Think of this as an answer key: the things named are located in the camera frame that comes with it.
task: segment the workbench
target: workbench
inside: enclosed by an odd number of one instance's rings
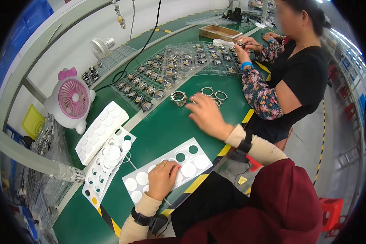
[[[185,22],[188,20],[211,16],[222,12],[223,10],[207,11],[168,22],[157,27],[160,31],[154,32],[150,42],[168,34],[168,32],[164,32],[163,30],[174,32],[185,27]],[[133,67],[137,66],[138,63],[148,59],[149,56],[163,49],[168,44],[190,41],[212,41],[209,38],[198,35],[198,28],[203,26],[205,25],[198,25],[193,28],[189,28],[160,41],[151,48],[143,51],[136,60],[129,64],[126,70],[130,71]],[[242,23],[241,25],[225,25],[225,27],[243,33],[256,29],[257,31],[251,36],[259,43],[264,45],[266,44],[266,42],[262,40],[261,35],[269,32],[267,28],[258,29],[255,26],[248,26],[246,23]],[[128,43],[128,46],[140,50],[149,38],[151,32],[152,30],[149,30],[132,39]],[[268,77],[268,72],[261,69],[254,62],[254,54],[251,54],[251,59],[255,68],[257,68],[263,75],[264,79],[266,79]],[[98,86],[101,87],[111,84],[114,75],[119,71],[122,71],[125,66],[126,64],[114,71]],[[220,111],[226,123],[238,124],[242,123],[243,120],[247,122],[253,111],[251,110],[249,113],[250,106],[244,98],[241,79],[239,77],[215,75],[194,76],[178,88],[178,90],[185,91],[188,96],[191,96],[199,92],[203,87],[208,86],[213,87],[215,90],[225,92],[229,97],[220,107]],[[108,87],[96,93],[96,98],[87,117],[87,125],[90,125],[111,101],[115,101],[124,110],[126,110],[130,118],[136,114],[136,111],[127,106],[125,102],[121,100],[110,87]],[[137,137],[136,141],[133,143],[132,149],[130,150],[132,163],[137,168],[140,168],[192,137],[198,141],[210,160],[213,161],[216,159],[225,144],[222,141],[212,138],[202,132],[196,124],[188,118],[189,114],[189,110],[177,107],[171,100],[169,100],[169,98],[152,111],[150,115],[131,130],[131,133]],[[83,169],[84,166],[78,159],[77,153],[74,149],[82,135],[77,134],[73,129],[66,129],[65,135],[68,149],[73,160],[73,165],[77,168]],[[99,213],[82,195],[81,186],[63,209],[53,227],[59,243],[118,243],[118,237],[116,234],[119,234],[120,228],[134,206],[127,189],[124,186],[122,177],[134,170],[135,169],[130,163],[123,163],[115,174],[115,177],[102,201],[102,207],[104,208],[103,211],[107,212],[115,223],[115,232],[112,231],[111,226],[109,227],[107,222],[101,217],[101,213]],[[183,186],[173,190],[166,197],[167,201],[169,203],[175,202],[176,199],[181,196],[194,181],[195,179],[192,179]],[[159,212],[162,212],[168,206],[169,204],[166,203],[166,201],[163,201]]]

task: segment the wooden tray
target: wooden tray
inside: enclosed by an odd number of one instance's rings
[[[207,25],[199,29],[199,35],[209,37],[210,39],[218,38],[231,42],[233,39],[242,36],[243,33],[218,25]]]

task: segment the white fan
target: white fan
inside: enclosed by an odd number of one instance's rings
[[[107,41],[102,41],[100,38],[95,38],[89,42],[89,47],[97,59],[104,58],[110,52],[113,46],[115,46],[115,41],[112,38],[108,38]]]
[[[74,67],[60,71],[58,78],[59,82],[44,102],[44,108],[60,125],[83,134],[87,127],[85,119],[96,93],[77,76]]]

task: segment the pink fan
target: pink fan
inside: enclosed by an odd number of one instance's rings
[[[51,96],[46,99],[44,107],[48,113],[62,126],[83,134],[91,103],[95,99],[95,91],[89,90],[85,82],[77,76],[75,68],[59,72],[59,82]]]

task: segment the pink bow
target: pink bow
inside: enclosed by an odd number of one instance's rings
[[[71,68],[70,70],[61,70],[59,72],[59,81],[62,81],[66,77],[76,76],[76,75],[77,75],[77,71],[76,71],[75,67]]]

